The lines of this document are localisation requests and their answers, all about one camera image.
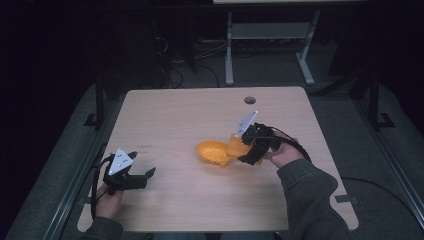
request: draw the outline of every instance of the background table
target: background table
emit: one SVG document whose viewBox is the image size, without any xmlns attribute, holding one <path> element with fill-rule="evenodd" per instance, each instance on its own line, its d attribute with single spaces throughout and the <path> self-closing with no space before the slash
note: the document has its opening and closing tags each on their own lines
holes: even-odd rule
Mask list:
<svg viewBox="0 0 424 240">
<path fill-rule="evenodd" d="M 254 97 L 248 105 L 245 97 Z M 280 128 L 300 143 L 313 163 L 339 186 L 330 198 L 350 229 L 358 220 L 346 195 L 309 100 L 302 88 L 140 90 L 127 94 L 105 157 L 118 147 L 137 151 L 130 174 L 157 167 L 144 190 L 126 191 L 117 221 L 126 231 L 275 231 L 288 228 L 283 188 L 269 161 L 226 168 L 200 161 L 198 143 L 228 142 L 238 121 L 259 110 L 256 122 Z M 91 225 L 87 204 L 78 223 Z"/>
</svg>

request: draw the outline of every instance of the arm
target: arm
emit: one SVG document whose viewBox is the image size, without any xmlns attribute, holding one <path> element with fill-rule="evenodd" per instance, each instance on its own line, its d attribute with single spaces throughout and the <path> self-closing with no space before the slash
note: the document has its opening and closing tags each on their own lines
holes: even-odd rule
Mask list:
<svg viewBox="0 0 424 240">
<path fill-rule="evenodd" d="M 101 197 L 97 201 L 96 217 L 91 227 L 81 236 L 81 240 L 115 240 L 121 238 L 122 226 L 113 221 L 113 218 L 119 212 L 124 192 L 116 191 L 115 194 L 109 195 L 106 191 L 106 184 L 103 184 L 97 190 L 96 195 Z"/>
<path fill-rule="evenodd" d="M 280 149 L 265 158 L 279 168 L 277 174 L 287 201 L 291 239 L 350 239 L 345 221 L 330 205 L 330 196 L 337 188 L 337 181 L 331 175 L 304 160 L 288 144 L 282 143 Z"/>
</svg>

